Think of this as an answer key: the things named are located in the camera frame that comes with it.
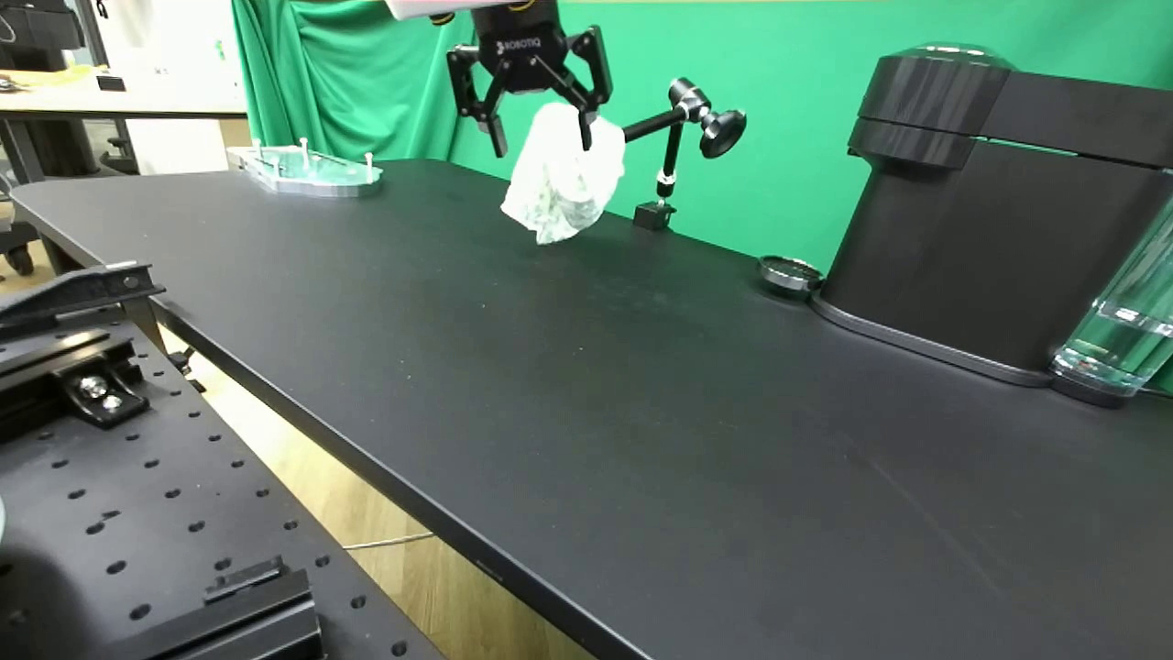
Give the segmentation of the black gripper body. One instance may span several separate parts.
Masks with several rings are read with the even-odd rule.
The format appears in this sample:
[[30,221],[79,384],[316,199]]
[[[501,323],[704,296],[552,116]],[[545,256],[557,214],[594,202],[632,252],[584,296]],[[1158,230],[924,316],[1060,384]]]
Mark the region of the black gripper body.
[[497,91],[569,91],[557,0],[508,0],[473,14],[476,56]]

